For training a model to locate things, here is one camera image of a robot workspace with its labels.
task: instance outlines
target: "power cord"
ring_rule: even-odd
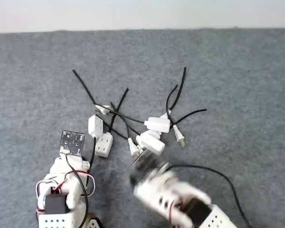
[[[94,162],[94,157],[95,157],[95,150],[96,150],[96,141],[97,139],[95,137],[94,138],[94,145],[93,145],[93,152],[92,152],[92,156],[91,156],[91,160],[90,160],[90,168],[88,170],[88,172],[90,172],[91,168],[92,168],[92,164]]]
[[[167,97],[167,101],[166,101],[166,114],[167,114],[167,118],[170,120],[171,124],[174,125],[174,121],[172,120],[170,114],[169,114],[169,110],[168,110],[168,103],[169,103],[169,98],[172,95],[172,93],[176,90],[176,88],[178,87],[178,85],[176,85],[172,91],[169,93],[168,97]]]
[[[112,102],[110,102],[110,105],[114,110],[116,110],[115,105]],[[136,133],[137,135],[140,135],[140,133],[134,128],[132,128],[122,116],[120,116],[119,118],[121,118],[121,120],[125,123],[127,128],[130,128],[134,133]]]
[[[127,95],[128,91],[129,91],[129,89],[127,88],[127,89],[125,90],[125,92],[123,93],[123,96],[122,96],[122,98],[120,99],[117,108],[113,108],[114,111],[117,111],[117,112],[119,111],[120,106],[122,105],[122,103],[123,103],[123,101],[124,101],[124,98],[125,98],[125,96]],[[111,132],[111,131],[112,131],[112,127],[113,127],[113,123],[114,123],[115,118],[116,118],[116,114],[113,114],[112,119],[111,119],[111,123],[110,123],[110,127],[109,127],[109,131],[108,131],[108,132]]]
[[[184,85],[184,82],[185,82],[186,70],[187,70],[187,68],[184,67],[184,71],[182,73],[182,78],[181,78],[181,83],[180,83],[180,89],[179,89],[179,91],[177,93],[175,101],[173,102],[172,106],[170,107],[170,110],[172,110],[175,107],[177,101],[179,100],[179,98],[181,96],[182,86]]]
[[[75,70],[72,70],[72,71],[73,71],[73,73],[75,74],[75,76],[78,78],[78,80],[81,82],[82,86],[84,87],[85,91],[86,91],[87,94],[89,95],[89,97],[90,97],[90,99],[91,99],[91,101],[92,101],[92,103],[93,103],[94,105],[98,105],[98,106],[100,106],[100,107],[102,107],[102,108],[104,108],[104,109],[106,109],[106,110],[108,110],[108,111],[110,111],[110,112],[112,112],[112,113],[118,115],[118,116],[122,116],[123,118],[132,120],[132,121],[137,122],[137,123],[140,123],[140,124],[144,124],[144,121],[140,121],[140,120],[133,119],[133,118],[128,117],[128,116],[126,116],[126,115],[124,115],[124,114],[121,114],[121,113],[119,113],[119,112],[116,112],[116,111],[114,111],[114,110],[112,110],[112,109],[110,109],[110,108],[108,108],[108,107],[105,107],[105,106],[103,106],[103,105],[101,105],[101,104],[96,103],[96,101],[95,101],[94,98],[92,97],[92,95],[91,95],[89,89],[86,87],[85,83],[83,82],[83,80],[81,79],[81,77],[79,76],[79,74],[78,74]]]
[[[233,183],[231,182],[231,180],[230,180],[225,174],[223,174],[223,173],[221,173],[221,172],[219,172],[219,171],[217,171],[217,170],[214,170],[214,169],[212,169],[212,168],[206,167],[206,166],[190,165],[190,164],[171,165],[170,167],[167,168],[166,171],[169,171],[169,170],[171,170],[171,169],[173,169],[173,168],[196,168],[196,169],[208,170],[208,171],[214,172],[214,173],[220,175],[221,177],[223,177],[223,178],[229,183],[229,185],[231,186],[231,189],[232,189],[232,192],[233,192],[233,195],[234,195],[236,204],[237,204],[237,208],[238,208],[238,210],[239,210],[239,212],[240,212],[240,214],[241,214],[243,220],[245,221],[247,227],[253,228],[253,227],[250,225],[250,223],[249,223],[249,221],[248,221],[248,219],[247,219],[245,213],[244,213],[243,210],[242,210],[242,207],[241,207],[241,205],[240,205],[240,203],[239,203],[238,194],[237,194],[237,191],[236,191],[236,189],[235,189]]]
[[[186,119],[188,116],[191,116],[192,114],[195,114],[195,113],[200,113],[200,112],[205,112],[207,111],[207,108],[204,108],[204,109],[199,109],[199,110],[196,110],[196,111],[193,111],[191,113],[188,113],[186,115],[184,115],[181,119],[177,120],[174,124],[179,124],[181,121],[183,121],[184,119]]]
[[[110,125],[109,125],[106,121],[104,121],[103,118],[101,118],[101,117],[100,117],[99,115],[97,115],[97,114],[96,114],[96,116],[97,116],[99,119],[101,119],[101,120],[103,121],[103,123],[104,123],[105,126],[107,126],[108,128],[110,128]],[[115,130],[114,128],[111,128],[111,129],[112,129],[113,132],[115,132],[117,135],[119,135],[119,136],[122,137],[123,139],[128,140],[127,137],[125,137],[123,134],[119,133],[119,132],[118,132],[117,130]]]
[[[84,187],[84,184],[82,182],[82,180],[80,179],[80,176],[79,174],[77,173],[77,171],[73,168],[73,166],[70,165],[70,163],[68,162],[68,159],[67,159],[67,156],[68,154],[66,154],[66,162],[68,164],[68,166],[71,168],[72,172],[75,174],[75,176],[77,177],[79,183],[80,183],[80,186],[82,188],[82,191],[84,193],[84,197],[85,197],[85,215],[84,215],[84,218],[79,226],[79,228],[82,228],[86,222],[86,217],[87,217],[87,214],[88,214],[88,211],[89,211],[89,200],[87,198],[87,193],[86,193],[86,189]]]

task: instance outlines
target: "white electrical plug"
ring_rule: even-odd
[[[93,138],[99,138],[104,133],[104,122],[96,115],[89,118],[88,132]]]
[[[137,157],[139,155],[139,149],[137,146],[133,143],[132,138],[128,138],[129,146],[130,146],[130,152],[132,157]]]
[[[167,113],[160,116],[160,118],[168,119]]]
[[[144,122],[149,130],[154,130],[157,132],[168,133],[170,130],[170,120],[158,117],[149,117],[147,121]]]
[[[103,134],[96,143],[95,154],[107,158],[113,144],[113,136],[107,132]]]
[[[141,136],[136,136],[136,142],[140,146],[140,148],[145,149],[146,147],[142,144]]]
[[[109,106],[109,105],[103,105],[103,106],[112,110],[111,106]],[[95,105],[95,107],[98,108],[103,115],[106,115],[110,112],[110,110],[107,110],[107,109],[105,109],[105,108],[103,108],[97,104]]]
[[[158,139],[158,140],[161,139],[161,136],[158,134],[157,131],[147,130],[147,131],[141,133],[141,135],[142,135],[142,134],[149,134],[149,135],[151,135],[152,137],[154,137],[155,139]]]
[[[173,125],[173,129],[174,129],[176,141],[180,143],[181,147],[184,147],[186,145],[184,141],[185,137],[182,135],[181,131],[178,129],[176,125]]]
[[[149,134],[142,134],[140,137],[142,144],[144,147],[146,147],[148,150],[152,151],[156,155],[160,155],[163,152],[163,149],[165,149],[165,144],[158,139],[155,139]]]

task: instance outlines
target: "perforated white bracket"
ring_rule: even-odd
[[[212,212],[199,228],[237,228],[229,217],[217,206],[213,205]]]
[[[67,214],[39,215],[39,228],[78,228],[84,218],[86,205],[79,201],[76,208]]]

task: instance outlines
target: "black wire bundle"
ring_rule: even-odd
[[[169,114],[169,110],[172,110],[175,105],[177,104],[177,101],[179,100],[180,96],[181,96],[181,91],[182,91],[182,87],[184,85],[184,82],[185,82],[185,76],[186,76],[186,67],[184,67],[184,71],[183,71],[183,74],[182,74],[182,78],[181,78],[181,83],[180,83],[180,89],[177,93],[177,96],[175,98],[175,101],[173,102],[172,106],[170,107],[170,109],[168,109],[168,103],[169,103],[169,98],[170,96],[172,95],[172,93],[176,90],[177,88],[177,85],[172,89],[172,91],[169,93],[168,97],[167,97],[167,100],[166,100],[166,114],[167,114],[167,118],[170,120],[171,122],[171,126],[170,126],[170,129],[173,127],[173,125],[176,125],[178,123],[180,123],[181,121],[183,121],[184,119],[186,119],[187,117],[195,114],[195,113],[200,113],[200,112],[205,112],[207,111],[206,108],[204,109],[199,109],[199,110],[195,110],[193,112],[190,112],[186,115],[184,115],[182,118],[180,118],[179,120],[177,120],[176,122],[173,121],[173,119],[171,118],[171,115]]]
[[[243,220],[245,221],[246,225],[247,225],[249,228],[253,228],[253,227],[250,225],[250,223],[249,223],[249,221],[248,221],[248,219],[247,219],[245,213],[244,213],[243,210],[242,210],[242,207],[241,207],[241,205],[240,205],[240,203],[239,203],[238,194],[237,194],[237,191],[236,191],[236,189],[235,189],[233,183],[231,182],[231,180],[230,180],[225,174],[223,174],[223,173],[221,173],[221,172],[219,172],[219,171],[217,171],[217,170],[214,170],[214,169],[212,169],[212,168],[206,167],[206,166],[190,165],[190,164],[171,165],[166,171],[169,171],[169,170],[171,170],[171,169],[173,169],[173,168],[195,168],[195,169],[208,170],[208,171],[214,172],[214,173],[220,175],[221,177],[223,177],[223,178],[229,183],[229,185],[231,186],[231,189],[232,189],[232,192],[233,192],[233,195],[234,195],[234,199],[235,199],[236,204],[237,204],[237,208],[238,208],[238,210],[239,210],[239,212],[240,212],[240,214],[241,214]]]
[[[119,113],[119,112],[116,112],[116,111],[114,111],[114,110],[112,110],[112,109],[110,109],[110,108],[107,108],[107,107],[105,107],[105,106],[103,106],[103,105],[101,105],[101,104],[96,103],[96,101],[95,101],[94,98],[92,97],[92,95],[91,95],[89,89],[87,88],[87,86],[85,85],[85,83],[83,82],[83,80],[81,79],[81,77],[79,76],[79,74],[78,74],[75,70],[72,70],[72,71],[73,71],[73,73],[75,74],[75,76],[78,78],[78,80],[81,82],[82,86],[84,87],[86,93],[89,95],[89,97],[90,97],[90,99],[91,99],[91,101],[92,101],[92,103],[93,103],[94,105],[98,105],[98,106],[100,106],[100,107],[102,107],[102,108],[104,108],[104,109],[106,109],[106,110],[108,110],[108,111],[110,111],[110,112],[112,112],[112,113],[118,115],[118,116],[122,116],[123,118],[132,120],[132,121],[137,122],[137,123],[140,123],[140,124],[144,124],[144,121],[140,121],[140,120],[133,119],[133,118],[128,117],[128,116],[126,116],[126,115],[124,115],[124,114],[121,114],[121,113]]]
[[[112,106],[112,108],[113,108],[114,111],[116,111],[116,112],[119,111],[120,106],[122,105],[122,103],[123,103],[123,101],[124,101],[124,98],[125,98],[125,96],[127,95],[128,91],[129,91],[129,89],[127,88],[127,89],[125,90],[125,92],[123,93],[123,96],[122,96],[122,98],[120,99],[117,108],[114,108],[114,107]],[[111,123],[110,123],[110,127],[109,127],[109,131],[108,131],[108,132],[111,132],[115,118],[116,118],[116,114],[113,114],[112,119],[111,119]]]

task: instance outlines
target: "white power outlet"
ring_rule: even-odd
[[[101,157],[108,157],[113,143],[113,136],[107,132],[103,134],[96,143],[95,154]]]
[[[88,123],[88,131],[89,134],[93,137],[93,138],[99,138],[102,136],[103,132],[104,132],[104,122],[102,119],[100,119],[99,117],[97,117],[96,115],[92,115],[89,118],[89,123]]]

